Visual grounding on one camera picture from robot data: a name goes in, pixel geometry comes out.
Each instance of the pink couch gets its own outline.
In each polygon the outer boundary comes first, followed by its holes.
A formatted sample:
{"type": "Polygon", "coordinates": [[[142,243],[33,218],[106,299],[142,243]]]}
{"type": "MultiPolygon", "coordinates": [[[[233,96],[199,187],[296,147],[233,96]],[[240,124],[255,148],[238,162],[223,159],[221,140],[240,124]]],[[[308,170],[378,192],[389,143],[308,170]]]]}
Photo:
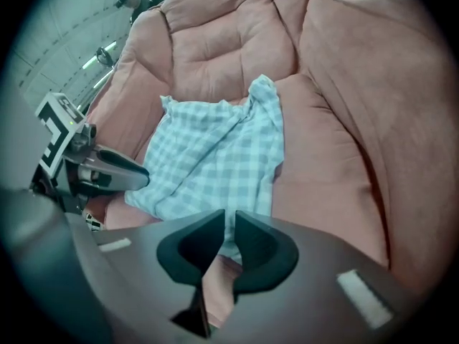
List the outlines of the pink couch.
{"type": "MultiPolygon", "coordinates": [[[[142,162],[159,95],[236,105],[260,74],[285,123],[273,216],[341,237],[428,292],[458,244],[459,90],[417,0],[165,0],[133,25],[89,121],[99,143],[142,162]]],[[[109,229],[155,221],[122,195],[90,209],[109,229]]],[[[228,266],[209,275],[229,287],[228,266]]],[[[231,299],[213,289],[218,325],[231,299]]]]}

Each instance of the ceiling light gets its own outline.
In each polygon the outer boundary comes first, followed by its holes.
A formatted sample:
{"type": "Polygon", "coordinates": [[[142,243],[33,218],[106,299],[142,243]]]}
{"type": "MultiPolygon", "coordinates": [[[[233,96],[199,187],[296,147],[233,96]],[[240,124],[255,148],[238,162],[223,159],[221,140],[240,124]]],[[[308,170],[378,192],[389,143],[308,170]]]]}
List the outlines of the ceiling light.
{"type": "MultiPolygon", "coordinates": [[[[112,49],[114,48],[114,46],[116,46],[116,41],[110,43],[106,48],[105,48],[105,51],[108,51],[109,49],[112,49]]],[[[91,65],[94,61],[96,61],[98,58],[96,56],[93,56],[89,59],[88,62],[86,62],[86,64],[83,65],[83,69],[86,69],[89,65],[91,65]]]]}
{"type": "Polygon", "coordinates": [[[101,80],[99,80],[97,83],[95,83],[95,86],[93,88],[96,89],[99,85],[101,85],[103,83],[103,81],[105,79],[107,79],[108,75],[110,75],[112,72],[113,72],[113,69],[110,70],[107,74],[105,74],[101,80]]]}

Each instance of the blue checkered cloth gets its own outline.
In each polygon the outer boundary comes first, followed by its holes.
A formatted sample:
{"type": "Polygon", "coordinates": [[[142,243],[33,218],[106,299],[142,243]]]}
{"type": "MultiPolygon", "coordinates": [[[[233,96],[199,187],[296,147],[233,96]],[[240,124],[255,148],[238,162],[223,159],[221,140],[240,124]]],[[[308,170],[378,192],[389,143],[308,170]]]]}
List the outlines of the blue checkered cloth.
{"type": "Polygon", "coordinates": [[[126,203],[164,221],[226,210],[220,254],[240,263],[235,211],[270,215],[276,168],[284,159],[283,119],[272,80],[261,75],[244,105],[177,102],[165,110],[146,151],[150,184],[126,203]]]}

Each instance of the person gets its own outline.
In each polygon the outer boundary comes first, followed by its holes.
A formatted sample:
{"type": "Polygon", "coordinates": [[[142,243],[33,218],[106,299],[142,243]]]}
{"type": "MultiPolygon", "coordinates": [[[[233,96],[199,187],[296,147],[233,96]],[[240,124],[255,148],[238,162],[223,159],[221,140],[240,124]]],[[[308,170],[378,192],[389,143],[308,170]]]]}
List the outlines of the person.
{"type": "Polygon", "coordinates": [[[141,13],[150,9],[152,6],[162,3],[163,1],[164,0],[117,0],[115,6],[117,8],[125,6],[126,8],[134,9],[131,16],[132,25],[141,13]]]}

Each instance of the ceiling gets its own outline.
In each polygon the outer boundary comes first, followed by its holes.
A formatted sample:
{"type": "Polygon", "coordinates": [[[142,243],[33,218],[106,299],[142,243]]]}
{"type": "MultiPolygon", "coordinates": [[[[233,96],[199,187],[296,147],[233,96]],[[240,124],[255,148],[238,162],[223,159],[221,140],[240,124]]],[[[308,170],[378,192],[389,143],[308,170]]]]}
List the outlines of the ceiling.
{"type": "Polygon", "coordinates": [[[86,105],[93,89],[109,72],[98,62],[82,66],[98,47],[120,56],[131,28],[132,11],[113,5],[116,0],[41,0],[24,23],[12,48],[9,72],[32,109],[47,92],[63,92],[75,105],[86,105]]]}

